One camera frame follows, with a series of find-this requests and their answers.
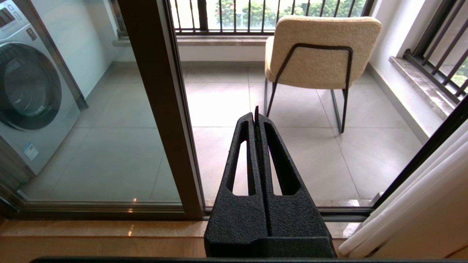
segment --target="black metal chair frame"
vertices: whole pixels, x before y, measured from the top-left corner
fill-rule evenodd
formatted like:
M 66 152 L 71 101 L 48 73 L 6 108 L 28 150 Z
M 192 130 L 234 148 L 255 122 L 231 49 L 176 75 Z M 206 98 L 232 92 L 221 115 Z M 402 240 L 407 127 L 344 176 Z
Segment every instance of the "black metal chair frame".
M 305 44 L 305 43 L 297 43 L 292 48 L 289 50 L 288 55 L 286 56 L 286 59 L 284 60 L 283 64 L 281 65 L 281 68 L 279 69 L 278 74 L 276 75 L 275 82 L 273 82 L 273 91 L 271 93 L 271 99 L 270 103 L 268 105 L 268 110 L 266 107 L 266 102 L 267 102 L 267 86 L 268 86 L 268 79 L 265 78 L 265 104 L 264 104 L 264 112 L 266 112 L 266 116 L 268 117 L 270 115 L 270 110 L 271 110 L 271 105 L 273 104 L 273 98 L 275 96 L 275 91 L 276 91 L 276 86 L 278 85 L 278 80 L 281 74 L 283 73 L 284 69 L 286 68 L 286 65 L 288 64 L 289 59 L 293 55 L 294 51 L 299 48 L 299 47 L 304 47 L 304 48 L 313 48 L 313 49 L 323 49 L 323 50 L 344 50 L 348 52 L 348 65 L 346 68 L 346 86 L 343 91 L 343 97 L 344 97 L 344 106 L 343 106 L 343 120 L 340 122 L 340 114 L 338 113 L 338 105 L 336 104 L 336 98 L 335 98 L 335 92 L 333 89 L 330 89 L 331 91 L 331 96 L 333 99 L 333 104 L 334 104 L 334 109 L 335 109 L 335 115 L 336 115 L 336 121 L 338 122 L 338 129 L 340 130 L 340 133 L 344 132 L 344 121 L 346 119 L 346 107 L 348 105 L 348 90 L 350 87 L 350 76 L 351 76 L 351 65 L 352 65 L 352 56 L 353 56 L 353 50 L 351 47 L 348 46 L 324 46 L 324 45 L 313 45 L 313 44 Z

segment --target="washing machine door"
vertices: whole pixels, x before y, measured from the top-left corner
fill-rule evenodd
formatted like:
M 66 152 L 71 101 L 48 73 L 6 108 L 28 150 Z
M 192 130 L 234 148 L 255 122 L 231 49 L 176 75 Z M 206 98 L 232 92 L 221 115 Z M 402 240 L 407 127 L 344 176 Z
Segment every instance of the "washing machine door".
M 59 75 L 35 48 L 7 43 L 0 46 L 0 121 L 22 130 L 47 126 L 62 99 Z

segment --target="black window grille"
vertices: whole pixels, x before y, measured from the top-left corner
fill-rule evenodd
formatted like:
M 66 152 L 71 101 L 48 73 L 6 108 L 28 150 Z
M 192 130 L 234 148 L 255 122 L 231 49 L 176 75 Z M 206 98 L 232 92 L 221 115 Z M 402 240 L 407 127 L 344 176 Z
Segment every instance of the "black window grille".
M 178 35 L 273 35 L 284 15 L 368 16 L 375 0 L 170 0 Z M 119 35 L 125 25 L 113 3 Z
M 416 48 L 404 58 L 459 103 L 468 86 L 468 2 L 443 0 Z

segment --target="tile floor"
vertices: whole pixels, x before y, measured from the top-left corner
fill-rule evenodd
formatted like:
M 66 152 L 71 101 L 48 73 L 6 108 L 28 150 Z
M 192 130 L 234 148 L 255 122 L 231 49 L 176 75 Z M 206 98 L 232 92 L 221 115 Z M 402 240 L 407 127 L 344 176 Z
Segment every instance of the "tile floor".
M 107 76 L 50 163 L 23 191 L 34 200 L 180 201 L 137 68 L 114 64 Z M 204 195 L 212 203 L 237 119 L 256 105 L 263 113 L 263 69 L 185 68 L 184 79 Z M 337 98 L 341 104 L 342 96 Z M 332 107 L 328 90 L 278 85 L 270 118 L 312 198 L 372 199 L 421 144 L 367 73 L 350 89 L 342 135 Z M 245 159 L 243 147 L 234 182 L 238 195 L 247 194 Z

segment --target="washing machine control panel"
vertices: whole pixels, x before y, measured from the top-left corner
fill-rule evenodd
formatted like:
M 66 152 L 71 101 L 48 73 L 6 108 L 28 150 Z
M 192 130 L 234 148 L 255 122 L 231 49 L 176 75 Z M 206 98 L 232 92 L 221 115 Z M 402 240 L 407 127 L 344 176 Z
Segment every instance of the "washing machine control panel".
M 0 39 L 8 38 L 27 24 L 29 21 L 12 0 L 0 3 Z

